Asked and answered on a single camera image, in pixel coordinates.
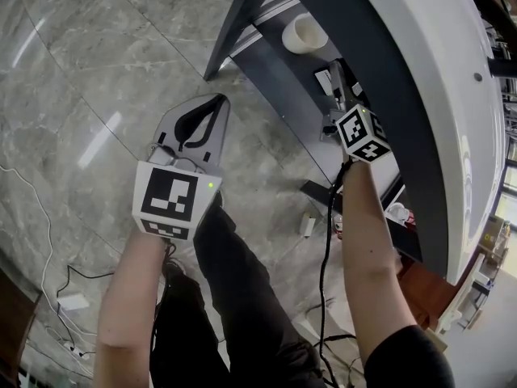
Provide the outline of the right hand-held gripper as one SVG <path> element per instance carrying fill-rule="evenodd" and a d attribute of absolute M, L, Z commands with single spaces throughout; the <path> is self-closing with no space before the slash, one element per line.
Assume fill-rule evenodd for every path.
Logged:
<path fill-rule="evenodd" d="M 351 89 L 339 59 L 330 63 L 330 81 L 340 110 L 331 109 L 324 117 L 322 138 L 333 137 L 349 156 L 363 162 L 372 163 L 390 154 L 389 143 L 377 116 L 360 103 L 351 107 Z"/>

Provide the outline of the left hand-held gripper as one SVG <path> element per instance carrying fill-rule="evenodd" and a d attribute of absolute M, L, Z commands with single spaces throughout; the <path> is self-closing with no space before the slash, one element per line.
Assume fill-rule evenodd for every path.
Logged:
<path fill-rule="evenodd" d="M 163 116 L 154 134 L 158 144 L 137 164 L 132 217 L 141 232 L 170 241 L 194 238 L 222 184 L 216 166 L 229 113 L 229 99 L 211 93 Z"/>

